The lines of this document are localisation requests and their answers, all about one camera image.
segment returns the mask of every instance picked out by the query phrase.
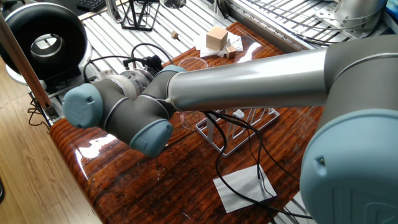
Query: small wooden cube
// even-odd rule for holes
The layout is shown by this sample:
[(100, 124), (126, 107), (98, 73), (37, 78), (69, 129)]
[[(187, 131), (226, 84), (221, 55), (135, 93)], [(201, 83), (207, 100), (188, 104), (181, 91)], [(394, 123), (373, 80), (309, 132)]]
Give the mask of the small wooden cube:
[(226, 57), (229, 59), (235, 58), (236, 55), (236, 49), (234, 48), (234, 46), (229, 46), (225, 48), (227, 51)]
[(178, 39), (178, 33), (175, 32), (174, 30), (173, 30), (173, 32), (172, 32), (172, 38), (173, 38), (173, 39)]
[(221, 50), (226, 44), (228, 31), (226, 29), (213, 26), (206, 35), (206, 47), (213, 50)]

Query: metal grid shelf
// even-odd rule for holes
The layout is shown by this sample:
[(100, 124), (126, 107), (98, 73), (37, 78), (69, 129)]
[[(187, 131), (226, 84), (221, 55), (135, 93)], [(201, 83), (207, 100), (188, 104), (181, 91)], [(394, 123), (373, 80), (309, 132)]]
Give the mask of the metal grid shelf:
[[(229, 7), (260, 24), (277, 38), (283, 39), (286, 44), (293, 45), (297, 50), (315, 49), (319, 46), (304, 42), (293, 35), (293, 32), (330, 42), (355, 39), (352, 35), (339, 30), (325, 30), (324, 28), (331, 27), (315, 18), (318, 10), (329, 4), (337, 4), (335, 2), (319, 0), (226, 0), (226, 2)], [(316, 28), (306, 27), (299, 23)], [(373, 35), (381, 35), (386, 30), (388, 30), (388, 26), (382, 22)]]

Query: glossy wood surface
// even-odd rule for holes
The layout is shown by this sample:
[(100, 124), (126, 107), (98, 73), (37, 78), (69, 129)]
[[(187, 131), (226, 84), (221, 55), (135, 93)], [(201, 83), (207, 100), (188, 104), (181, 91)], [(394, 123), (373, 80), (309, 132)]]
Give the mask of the glossy wood surface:
[[(239, 23), (228, 30), (242, 37), (244, 51), (231, 60), (205, 58), (211, 67), (282, 54)], [(199, 51), (191, 49), (174, 62), (198, 56)], [(268, 150), (296, 177), (322, 110), (279, 108), (280, 118), (263, 131)], [(185, 119), (196, 124), (203, 115), (189, 113)], [(65, 119), (53, 126), (50, 135), (104, 223), (268, 223), (269, 214), (261, 207), (252, 205), (225, 212), (213, 183), (217, 178), (218, 152), (196, 131), (184, 128), (179, 113), (170, 122), (174, 125), (173, 136), (156, 158), (130, 149), (99, 128), (77, 129)], [(258, 141), (253, 140), (253, 151), (258, 146)], [(245, 144), (222, 159), (221, 173), (253, 166), (256, 162), (249, 150), (249, 144)], [(283, 173), (265, 153), (261, 165), (278, 194), (272, 205), (281, 208), (299, 191), (299, 183)]]

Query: metal bracket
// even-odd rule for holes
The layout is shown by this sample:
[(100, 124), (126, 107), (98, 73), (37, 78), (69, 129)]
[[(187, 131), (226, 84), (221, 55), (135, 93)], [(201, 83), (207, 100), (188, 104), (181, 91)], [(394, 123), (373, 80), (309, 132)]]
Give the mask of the metal bracket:
[(57, 111), (55, 110), (54, 106), (49, 106), (48, 108), (44, 109), (45, 113), (49, 116), (51, 121), (56, 121), (60, 118)]
[(108, 15), (117, 23), (122, 22), (122, 17), (119, 14), (118, 7), (115, 0), (106, 0), (106, 7)]

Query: black wire basket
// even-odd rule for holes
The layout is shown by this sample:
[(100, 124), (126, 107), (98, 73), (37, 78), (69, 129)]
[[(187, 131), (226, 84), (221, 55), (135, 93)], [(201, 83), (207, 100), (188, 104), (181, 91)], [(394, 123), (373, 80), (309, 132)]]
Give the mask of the black wire basket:
[(122, 2), (121, 5), (124, 13), (122, 29), (152, 31), (160, 7), (159, 0), (129, 0), (127, 10)]

